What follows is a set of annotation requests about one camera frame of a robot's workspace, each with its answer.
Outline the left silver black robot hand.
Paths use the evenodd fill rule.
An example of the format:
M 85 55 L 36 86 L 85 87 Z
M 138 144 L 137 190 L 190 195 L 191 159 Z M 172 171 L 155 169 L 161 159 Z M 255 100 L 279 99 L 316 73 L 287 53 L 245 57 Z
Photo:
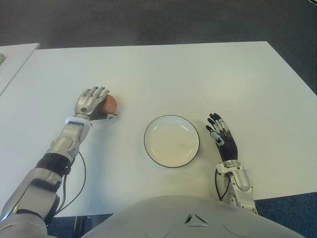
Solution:
M 90 121 L 116 118 L 117 102 L 105 87 L 85 89 L 75 105 L 75 116 Z

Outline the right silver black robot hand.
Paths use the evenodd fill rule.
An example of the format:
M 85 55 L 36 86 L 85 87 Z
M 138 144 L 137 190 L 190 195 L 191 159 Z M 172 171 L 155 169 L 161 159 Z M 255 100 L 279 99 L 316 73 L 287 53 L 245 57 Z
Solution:
M 217 145 L 221 160 L 238 160 L 237 145 L 225 121 L 216 113 L 211 113 L 207 120 L 206 129 Z

